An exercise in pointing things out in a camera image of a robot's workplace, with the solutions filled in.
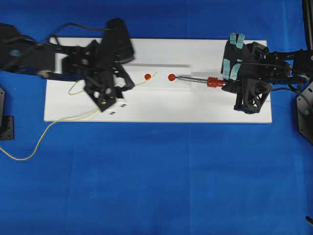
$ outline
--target white board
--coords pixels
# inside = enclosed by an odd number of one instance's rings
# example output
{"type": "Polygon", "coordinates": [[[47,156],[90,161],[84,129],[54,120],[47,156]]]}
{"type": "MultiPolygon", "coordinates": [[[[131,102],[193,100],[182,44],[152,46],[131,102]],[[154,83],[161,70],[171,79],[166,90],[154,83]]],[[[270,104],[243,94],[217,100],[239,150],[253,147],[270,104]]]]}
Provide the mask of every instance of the white board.
{"type": "MultiPolygon", "coordinates": [[[[66,46],[86,46],[93,38],[60,38],[66,46]]],[[[247,115],[234,111],[236,95],[205,84],[183,81],[169,82],[168,74],[198,78],[215,76],[221,79],[221,65],[226,40],[132,39],[135,60],[125,65],[134,83],[145,74],[155,74],[148,82],[124,92],[128,105],[118,107],[114,115],[104,112],[85,121],[111,122],[232,122],[270,123],[270,97],[259,114],[247,115]]],[[[56,56],[56,72],[61,59],[56,56]]],[[[94,110],[95,104],[85,94],[68,95],[72,82],[47,81],[45,120],[53,121],[94,110]]],[[[81,81],[73,93],[84,86],[81,81]]]]}

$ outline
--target metal shaft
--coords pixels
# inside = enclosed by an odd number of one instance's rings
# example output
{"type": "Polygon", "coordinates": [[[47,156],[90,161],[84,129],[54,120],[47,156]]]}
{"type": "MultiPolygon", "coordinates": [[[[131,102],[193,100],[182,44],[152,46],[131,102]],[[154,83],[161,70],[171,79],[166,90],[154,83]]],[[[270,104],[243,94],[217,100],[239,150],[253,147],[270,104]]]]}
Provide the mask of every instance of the metal shaft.
{"type": "Polygon", "coordinates": [[[182,81],[207,83],[207,79],[200,79],[200,78],[193,78],[193,77],[182,77],[182,76],[179,76],[179,77],[177,77],[177,79],[182,80],[182,81]]]}

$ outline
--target red spring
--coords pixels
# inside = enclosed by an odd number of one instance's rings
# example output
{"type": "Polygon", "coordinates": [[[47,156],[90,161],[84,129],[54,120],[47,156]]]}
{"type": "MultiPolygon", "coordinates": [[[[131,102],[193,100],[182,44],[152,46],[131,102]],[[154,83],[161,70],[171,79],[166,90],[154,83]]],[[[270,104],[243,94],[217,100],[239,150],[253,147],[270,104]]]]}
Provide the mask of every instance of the red spring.
{"type": "Polygon", "coordinates": [[[217,77],[208,77],[208,79],[207,79],[207,86],[208,87],[213,87],[213,88],[223,87],[224,86],[224,81],[223,80],[219,80],[217,77]]]}

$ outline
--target small red ball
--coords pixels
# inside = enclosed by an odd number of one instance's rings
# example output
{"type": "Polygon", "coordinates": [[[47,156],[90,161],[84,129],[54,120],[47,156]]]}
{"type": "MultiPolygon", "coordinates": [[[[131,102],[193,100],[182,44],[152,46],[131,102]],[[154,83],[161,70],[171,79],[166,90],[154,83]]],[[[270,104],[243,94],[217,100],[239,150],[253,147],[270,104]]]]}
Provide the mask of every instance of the small red ball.
{"type": "Polygon", "coordinates": [[[146,79],[146,80],[149,80],[150,78],[151,78],[151,75],[147,73],[147,74],[145,75],[145,79],[146,79]]]}
{"type": "Polygon", "coordinates": [[[168,80],[170,80],[171,82],[173,82],[175,80],[175,74],[170,74],[168,75],[168,80]]]}

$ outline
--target yellow wire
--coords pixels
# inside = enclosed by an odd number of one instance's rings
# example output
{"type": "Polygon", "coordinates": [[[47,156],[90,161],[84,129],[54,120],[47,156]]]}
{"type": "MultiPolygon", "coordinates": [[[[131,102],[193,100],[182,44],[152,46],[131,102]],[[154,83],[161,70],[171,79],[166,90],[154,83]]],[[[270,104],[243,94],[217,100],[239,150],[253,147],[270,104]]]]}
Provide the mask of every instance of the yellow wire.
{"type": "Polygon", "coordinates": [[[155,72],[155,74],[153,74],[152,77],[150,77],[148,80],[141,82],[141,83],[138,83],[138,84],[135,84],[135,86],[138,87],[138,86],[141,86],[142,84],[145,84],[147,81],[151,80],[154,76],[156,76],[156,74],[157,74],[157,72],[155,72]]]}
{"type": "MultiPolygon", "coordinates": [[[[151,80],[155,75],[157,74],[157,72],[155,72],[155,74],[152,75],[152,77],[150,77],[148,80],[145,80],[144,82],[135,84],[136,87],[141,86],[142,84],[145,84],[146,82],[148,82],[149,80],[151,80]]],[[[67,92],[69,95],[76,95],[76,94],[80,94],[82,92],[84,92],[84,90],[80,91],[80,92],[76,92],[76,93],[71,93],[71,90],[73,90],[73,88],[77,85],[77,83],[79,83],[79,81],[76,81],[73,86],[69,89],[69,91],[67,92]]]]}
{"type": "Polygon", "coordinates": [[[16,160],[16,161],[26,161],[26,160],[30,159],[32,156],[35,155],[35,153],[37,152],[37,149],[38,149],[38,146],[39,146],[40,142],[43,140],[45,134],[47,133],[47,131],[49,130],[49,128],[50,128],[51,126],[53,126],[54,124],[56,124],[56,123],[58,123],[58,122],[61,122],[61,121],[78,121],[78,120],[82,120],[82,119],[84,119],[84,118],[90,117],[91,115],[95,114],[95,113],[98,112],[98,111],[99,111],[99,109],[96,109],[96,110],[92,111],[90,114],[85,115],[85,116],[80,117],[80,118],[69,119],[69,118],[66,117],[66,118],[62,118],[62,119],[59,119],[59,120],[54,121],[53,123],[51,123],[51,124],[45,129],[45,131],[44,131],[43,134],[41,135],[40,139],[38,140],[34,151],[33,151],[32,154],[29,155],[27,158],[16,158],[16,157],[13,157],[11,154],[9,154],[8,152],[6,152],[2,147],[0,147],[0,151],[2,151],[5,155],[7,155],[8,157],[10,157],[10,158],[13,159],[13,160],[16,160]]]}
{"type": "Polygon", "coordinates": [[[79,83],[80,82],[80,80],[79,81],[76,81],[74,84],[73,84],[73,86],[69,89],[69,91],[67,92],[69,95],[76,95],[76,94],[80,94],[80,93],[82,93],[82,92],[84,92],[84,90],[82,90],[82,91],[80,91],[80,92],[76,92],[76,93],[71,93],[70,91],[71,90],[73,90],[73,88],[77,85],[77,83],[79,83]]]}

